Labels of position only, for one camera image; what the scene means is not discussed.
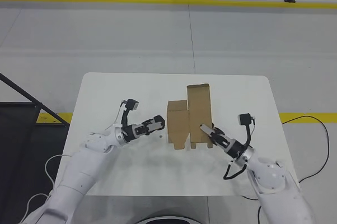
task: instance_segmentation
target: floor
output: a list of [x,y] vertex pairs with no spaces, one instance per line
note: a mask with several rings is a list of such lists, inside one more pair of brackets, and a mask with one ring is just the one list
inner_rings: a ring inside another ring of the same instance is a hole
[[[279,112],[337,113],[337,10],[0,4],[0,71],[55,112],[74,110],[85,73],[134,72],[265,75]],[[0,83],[0,101],[22,100]],[[337,124],[327,128],[327,167],[301,187],[318,223],[337,224]],[[298,177],[319,169],[323,128],[284,131]],[[88,197],[76,223],[133,223],[152,213],[257,223],[258,206],[241,197]]]

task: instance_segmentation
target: metal pole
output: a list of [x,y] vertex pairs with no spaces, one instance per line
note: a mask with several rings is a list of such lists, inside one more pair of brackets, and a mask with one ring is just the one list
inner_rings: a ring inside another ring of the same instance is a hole
[[50,110],[49,108],[47,108],[44,104],[42,104],[41,102],[39,102],[36,98],[34,98],[33,96],[31,96],[24,89],[20,88],[18,85],[16,85],[14,82],[12,82],[9,78],[7,78],[6,76],[4,76],[1,72],[0,72],[0,80],[2,82],[4,82],[5,84],[9,85],[10,87],[12,87],[15,91],[19,92],[21,95],[23,95],[28,100],[30,100],[33,103],[35,103],[41,109],[45,110],[48,114],[50,114],[51,116],[55,117],[58,121],[62,122],[65,126],[69,126],[70,125],[63,118],[61,118],[58,114],[56,114],[55,112],[53,112],[52,110]]

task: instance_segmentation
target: yellow floor line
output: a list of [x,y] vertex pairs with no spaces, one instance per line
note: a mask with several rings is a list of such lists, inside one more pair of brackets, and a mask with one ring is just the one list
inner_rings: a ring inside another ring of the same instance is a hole
[[[0,0],[0,2],[23,2],[23,0]],[[24,2],[64,2],[64,3],[145,3],[145,4],[199,4],[206,6],[240,7],[280,7],[280,8],[324,8],[337,9],[337,3],[299,2],[285,3],[283,0],[268,1],[230,1],[230,0],[26,0]]]
[[[58,115],[69,123],[72,121],[73,113],[58,113]],[[307,114],[280,113],[279,114],[281,122],[286,122],[287,120],[296,118],[298,116],[303,116],[303,115],[314,116],[320,119],[323,123],[337,123],[337,113],[307,113]],[[52,117],[50,114],[41,113],[38,117],[37,123],[55,124],[55,123],[60,123],[60,122],[56,120],[54,117]],[[301,118],[291,123],[306,124],[306,123],[318,123],[318,121],[316,121],[315,119],[311,119],[311,118]]]

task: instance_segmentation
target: cable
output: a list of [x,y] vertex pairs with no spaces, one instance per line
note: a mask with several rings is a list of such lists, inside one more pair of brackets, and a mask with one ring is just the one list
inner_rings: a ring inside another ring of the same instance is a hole
[[242,169],[240,171],[238,171],[237,173],[233,174],[232,176],[227,176],[229,171],[230,171],[230,168],[231,168],[231,164],[228,164],[227,171],[223,176],[224,180],[231,180],[233,178],[236,178],[238,175],[242,174],[246,170],[247,164],[244,164]]
[[46,169],[46,166],[47,166],[48,162],[49,162],[51,159],[53,159],[53,158],[55,158],[55,157],[59,157],[59,156],[60,156],[60,157],[62,157],[62,156],[68,156],[68,157],[71,157],[71,155],[65,155],[65,154],[63,154],[63,155],[55,155],[55,156],[52,156],[51,158],[49,158],[49,159],[45,162],[45,165],[44,165],[44,171],[45,171],[46,176],[49,178],[50,182],[52,182],[53,189],[49,192],[48,195],[46,195],[46,194],[44,194],[44,193],[39,193],[39,194],[33,195],[33,196],[28,200],[28,202],[27,202],[27,210],[26,210],[26,212],[25,212],[25,214],[24,214],[22,220],[20,221],[20,223],[22,223],[22,222],[24,221],[24,219],[26,218],[26,216],[27,216],[27,214],[28,214],[28,211],[29,211],[29,203],[30,203],[30,201],[31,201],[33,198],[35,198],[35,197],[38,196],[38,195],[44,195],[44,196],[46,196],[46,200],[45,200],[45,202],[46,202],[46,201],[50,198],[51,194],[54,192],[54,186],[55,186],[55,185],[54,185],[54,180],[53,180],[53,178],[49,175],[49,173],[48,173],[48,171],[47,171],[47,169]]
[[257,212],[257,219],[258,219],[258,224],[260,224],[260,218],[259,218],[259,214],[260,214],[260,210],[262,209],[262,206],[259,206],[258,208],[258,212]]
[[55,158],[55,157],[59,157],[59,156],[60,156],[60,157],[62,157],[62,156],[68,156],[68,157],[71,157],[71,155],[55,155],[55,156],[52,156],[51,158],[49,158],[49,159],[45,162],[45,165],[44,165],[45,174],[46,174],[46,176],[49,178],[50,182],[52,182],[53,189],[54,189],[54,180],[53,180],[53,178],[48,174],[48,171],[46,170],[46,166],[47,166],[48,162],[49,162],[51,159],[53,159],[53,158]]
[[255,198],[249,198],[249,197],[244,196],[244,195],[241,195],[241,197],[244,197],[245,199],[248,199],[248,200],[258,200],[258,199],[255,199]]
[[293,118],[293,119],[291,119],[291,120],[288,120],[288,121],[286,121],[286,122],[283,122],[282,125],[283,125],[283,124],[287,124],[287,123],[289,123],[289,122],[292,122],[292,121],[294,121],[294,120],[300,119],[300,118],[312,118],[312,119],[317,120],[321,125],[323,125],[323,127],[324,127],[324,129],[325,129],[325,133],[326,133],[327,156],[326,156],[326,160],[325,160],[324,164],[322,165],[322,167],[321,167],[317,172],[315,172],[314,174],[312,174],[312,175],[310,175],[310,176],[307,176],[307,177],[301,179],[301,180],[299,181],[299,183],[303,182],[304,180],[306,180],[306,179],[308,179],[308,178],[312,178],[313,176],[315,176],[315,175],[317,175],[318,173],[320,173],[320,172],[324,169],[325,165],[327,164],[327,161],[329,160],[329,154],[330,154],[329,133],[328,133],[328,131],[327,131],[326,126],[324,125],[324,123],[323,123],[321,120],[319,120],[318,118],[315,118],[314,116],[304,115],[304,116],[299,116],[299,117],[297,117],[297,118]]
[[120,114],[120,111],[121,111],[121,107],[123,106],[123,104],[124,104],[124,101],[122,100],[121,104],[119,106],[118,113],[116,114],[116,118],[115,118],[114,122],[112,124],[110,124],[105,130],[108,130],[108,128],[110,128],[111,126],[113,126],[113,124],[116,123],[116,121],[118,120],[118,117],[119,117],[119,114]]
[[[250,131],[250,128],[249,128],[249,124],[246,124],[245,126],[246,126],[246,131],[247,131],[247,140],[246,140],[246,143],[243,145],[244,151],[248,148],[249,144],[251,143],[251,131]],[[247,169],[247,164],[244,164],[243,167],[242,167],[242,169],[240,171],[238,171],[237,173],[233,174],[232,176],[227,176],[228,173],[230,172],[230,168],[231,168],[231,165],[234,162],[234,160],[231,160],[228,163],[228,167],[227,167],[226,173],[223,176],[224,180],[231,180],[233,178],[236,178],[237,176],[239,176],[240,174],[242,174]]]
[[28,214],[28,211],[29,211],[29,203],[30,203],[30,201],[31,201],[33,198],[35,198],[35,197],[37,197],[37,196],[39,196],[39,195],[43,195],[43,196],[46,196],[46,198],[48,198],[48,195],[43,194],[43,193],[39,193],[39,194],[33,195],[33,196],[28,200],[28,202],[27,202],[27,209],[26,209],[26,211],[25,211],[25,214],[24,214],[22,220],[21,220],[19,223],[23,223],[24,219],[27,217],[27,214]]
[[248,148],[249,144],[251,143],[251,130],[249,128],[249,124],[245,125],[246,126],[246,131],[247,131],[247,140],[246,143],[244,144],[245,150]]
[[253,130],[252,130],[252,132],[251,132],[251,135],[253,135],[253,132],[254,132],[255,129],[256,129],[256,123],[253,122]]

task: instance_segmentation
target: brown cardboard box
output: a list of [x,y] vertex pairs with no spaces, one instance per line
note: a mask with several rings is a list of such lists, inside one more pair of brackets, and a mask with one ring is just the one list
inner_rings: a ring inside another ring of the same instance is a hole
[[182,150],[190,133],[191,148],[196,148],[197,143],[207,143],[207,147],[212,148],[212,142],[200,129],[201,124],[212,126],[209,85],[188,86],[187,93],[188,101],[167,104],[168,142],[173,143],[176,150]]

